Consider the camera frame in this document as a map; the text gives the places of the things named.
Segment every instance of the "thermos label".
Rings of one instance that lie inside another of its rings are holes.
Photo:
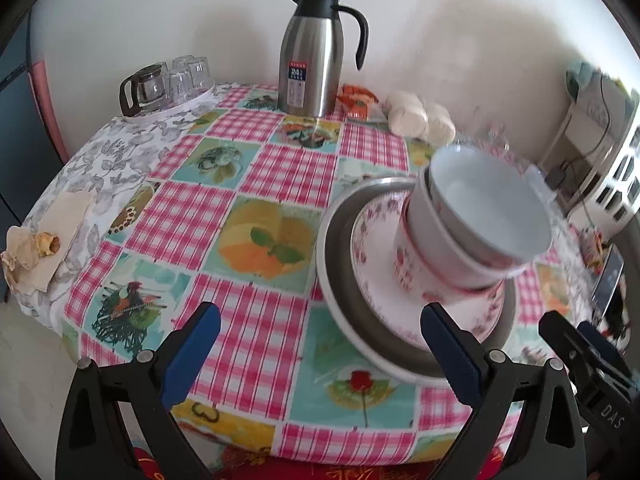
[[[306,63],[289,62],[287,105],[302,108],[305,105]]]

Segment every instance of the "metal screw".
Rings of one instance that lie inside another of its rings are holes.
[[[552,357],[551,359],[549,359],[549,366],[551,366],[554,370],[558,370],[558,371],[564,368],[562,361],[556,357]]]
[[[78,359],[78,362],[76,363],[76,365],[81,370],[86,370],[89,366],[91,366],[91,363],[92,363],[91,358],[84,356]]]
[[[491,361],[493,361],[494,363],[503,363],[505,362],[507,357],[501,350],[491,350],[489,352],[489,359],[491,359]]]
[[[151,359],[154,358],[154,353],[152,350],[141,350],[136,355],[136,361],[139,363],[148,363]]]

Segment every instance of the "floral tablecloth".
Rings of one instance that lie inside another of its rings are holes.
[[[497,153],[523,170],[513,153]],[[146,124],[116,118],[52,181],[33,231],[61,190],[94,204],[47,293],[19,296],[99,365],[157,348],[200,301],[222,331],[178,423],[212,440],[318,463],[385,465],[438,458],[469,416],[448,386],[402,384],[344,338],[322,300],[314,242],[322,212],[368,176],[417,173],[420,142],[276,110],[270,86],[217,86],[198,107]],[[575,235],[550,209],[554,244],[515,280],[505,350],[542,363],[548,309],[590,316]],[[518,409],[501,433],[513,433]]]

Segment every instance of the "wall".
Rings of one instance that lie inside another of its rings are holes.
[[[511,145],[539,156],[568,105],[575,57],[640,89],[640,62],[600,0],[348,0],[369,20],[357,72],[358,27],[342,19],[344,82],[380,96],[402,88],[449,107],[464,124],[476,105],[507,125]],[[289,0],[40,0],[33,21],[52,102],[70,152],[119,112],[119,83],[156,60],[209,57],[217,80],[277,82]]]

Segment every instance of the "teapot handle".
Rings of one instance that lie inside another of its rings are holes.
[[[356,68],[360,70],[364,63],[364,56],[367,53],[367,44],[369,43],[369,24],[362,13],[356,9],[340,5],[334,6],[334,10],[346,12],[358,20],[358,25],[360,25],[360,41],[358,42],[358,49],[356,51]]]
[[[125,85],[128,81],[131,81],[131,106],[129,106],[127,95],[125,94]],[[127,77],[122,83],[120,83],[120,110],[122,110],[122,114],[125,117],[133,117],[140,113],[140,103],[138,102],[138,78],[135,74]]]

